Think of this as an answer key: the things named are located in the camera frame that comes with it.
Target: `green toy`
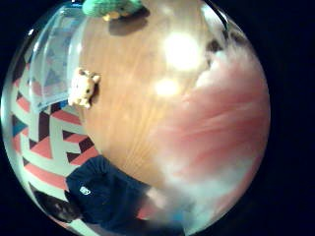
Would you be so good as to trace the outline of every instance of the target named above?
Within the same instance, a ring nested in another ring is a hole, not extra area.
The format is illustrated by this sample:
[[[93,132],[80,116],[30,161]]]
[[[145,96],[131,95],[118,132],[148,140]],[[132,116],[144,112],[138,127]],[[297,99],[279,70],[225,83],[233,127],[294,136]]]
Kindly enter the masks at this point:
[[[90,17],[103,17],[106,21],[128,17],[143,7],[140,0],[86,0],[83,12]]]

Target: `pink feather duster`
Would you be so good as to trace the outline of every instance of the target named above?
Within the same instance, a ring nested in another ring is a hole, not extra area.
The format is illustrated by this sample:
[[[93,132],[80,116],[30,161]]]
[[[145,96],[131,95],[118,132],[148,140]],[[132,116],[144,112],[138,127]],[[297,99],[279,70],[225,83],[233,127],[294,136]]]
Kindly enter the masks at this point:
[[[266,80],[251,50],[231,43],[209,57],[210,69],[151,136],[166,184],[195,203],[190,218],[206,215],[198,230],[224,214],[250,184],[270,124]]]

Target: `wood grain surface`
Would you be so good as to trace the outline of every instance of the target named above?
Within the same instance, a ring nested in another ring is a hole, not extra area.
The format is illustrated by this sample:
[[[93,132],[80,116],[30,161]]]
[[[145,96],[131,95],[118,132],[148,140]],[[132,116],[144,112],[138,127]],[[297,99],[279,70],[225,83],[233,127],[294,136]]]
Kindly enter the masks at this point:
[[[152,159],[156,148],[150,132],[207,69],[204,54],[212,35],[200,11],[202,1],[143,3],[147,10],[129,19],[88,20],[79,64],[100,73],[101,81],[92,108],[77,110],[104,156],[132,177],[161,188],[163,178]],[[182,69],[166,59],[165,42],[174,35],[197,45],[177,52],[197,55],[195,66]],[[161,94],[158,85],[165,81],[174,88]]]

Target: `small plush toy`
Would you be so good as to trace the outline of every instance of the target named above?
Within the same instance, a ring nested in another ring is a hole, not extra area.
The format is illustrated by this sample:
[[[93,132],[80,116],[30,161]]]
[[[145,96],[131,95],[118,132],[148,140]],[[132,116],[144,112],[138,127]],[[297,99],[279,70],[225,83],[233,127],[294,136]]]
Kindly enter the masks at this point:
[[[70,94],[68,97],[69,105],[77,104],[90,108],[90,98],[94,94],[95,84],[100,80],[100,75],[78,68],[75,71]]]
[[[103,17],[108,22],[132,15],[142,7],[140,0],[86,0],[83,12],[90,17]]]

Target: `hair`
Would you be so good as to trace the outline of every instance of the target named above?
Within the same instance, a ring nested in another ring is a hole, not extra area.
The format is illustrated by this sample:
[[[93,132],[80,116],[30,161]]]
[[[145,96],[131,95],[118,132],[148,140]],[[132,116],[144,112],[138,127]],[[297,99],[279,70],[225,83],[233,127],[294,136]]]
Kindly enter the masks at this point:
[[[61,222],[69,223],[69,221],[67,221],[66,219],[59,217],[58,215],[59,210],[56,207],[54,207],[54,205],[52,204],[56,200],[55,197],[52,197],[40,191],[34,191],[33,194],[37,202],[39,203],[40,207],[44,210],[46,214],[54,217],[55,219]]]

